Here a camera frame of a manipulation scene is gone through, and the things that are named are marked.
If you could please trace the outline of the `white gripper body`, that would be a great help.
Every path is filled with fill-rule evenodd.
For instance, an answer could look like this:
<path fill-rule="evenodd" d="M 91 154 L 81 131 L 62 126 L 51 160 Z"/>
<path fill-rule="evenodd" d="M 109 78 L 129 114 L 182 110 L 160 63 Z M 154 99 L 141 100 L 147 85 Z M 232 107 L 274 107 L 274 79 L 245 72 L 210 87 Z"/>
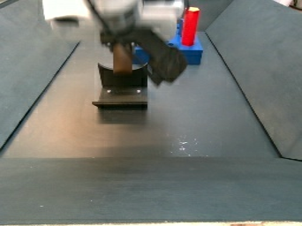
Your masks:
<path fill-rule="evenodd" d="M 87 19 L 93 16 L 89 4 L 113 32 L 122 34 L 133 28 L 149 27 L 165 41 L 176 36 L 186 8 L 185 0 L 43 0 L 46 20 Z"/>

